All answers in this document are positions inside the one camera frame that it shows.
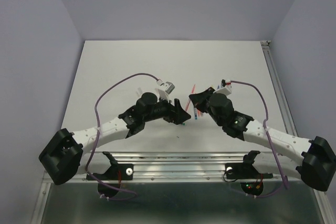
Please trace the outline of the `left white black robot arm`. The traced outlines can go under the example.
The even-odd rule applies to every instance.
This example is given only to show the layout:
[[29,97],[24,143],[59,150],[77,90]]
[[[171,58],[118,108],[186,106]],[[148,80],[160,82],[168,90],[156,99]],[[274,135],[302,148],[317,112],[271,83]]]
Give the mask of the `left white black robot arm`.
[[147,122],[163,119],[180,125],[190,118],[179,99],[170,102],[146,92],[134,106],[100,126],[74,132],[66,128],[58,130],[38,159],[54,184],[62,185],[75,175],[86,173],[86,165],[90,161],[83,157],[96,148],[138,134],[144,130]]

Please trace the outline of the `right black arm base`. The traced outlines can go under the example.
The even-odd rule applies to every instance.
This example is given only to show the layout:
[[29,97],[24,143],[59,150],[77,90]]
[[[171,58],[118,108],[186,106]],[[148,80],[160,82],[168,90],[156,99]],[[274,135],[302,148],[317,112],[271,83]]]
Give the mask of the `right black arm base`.
[[258,172],[253,167],[256,157],[260,151],[250,151],[243,157],[241,163],[226,163],[223,180],[227,183],[233,183],[242,179],[250,179],[252,182],[240,182],[240,186],[245,194],[255,198],[264,198],[262,192],[264,189],[264,179],[273,178],[272,173]]

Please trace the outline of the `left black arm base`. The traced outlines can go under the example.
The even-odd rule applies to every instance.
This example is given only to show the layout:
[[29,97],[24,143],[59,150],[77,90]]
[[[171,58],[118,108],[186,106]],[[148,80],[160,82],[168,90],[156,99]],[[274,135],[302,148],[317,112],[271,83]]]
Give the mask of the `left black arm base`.
[[111,153],[102,152],[110,164],[105,172],[88,173],[86,180],[96,181],[97,191],[101,199],[107,201],[130,200],[137,196],[137,193],[128,189],[122,189],[122,182],[131,181],[134,175],[134,165],[131,163],[119,163]]

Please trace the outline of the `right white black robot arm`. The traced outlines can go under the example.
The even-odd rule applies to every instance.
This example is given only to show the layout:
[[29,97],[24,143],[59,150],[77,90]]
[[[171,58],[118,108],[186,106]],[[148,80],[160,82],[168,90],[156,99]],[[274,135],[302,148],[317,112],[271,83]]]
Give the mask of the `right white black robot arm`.
[[192,104],[211,116],[230,137],[270,149],[269,153],[250,151],[240,163],[228,163],[225,178],[230,180],[267,178],[278,174],[292,177],[307,186],[327,191],[335,175],[335,153],[322,137],[301,138],[242,114],[233,108],[224,90],[206,91],[189,96]]

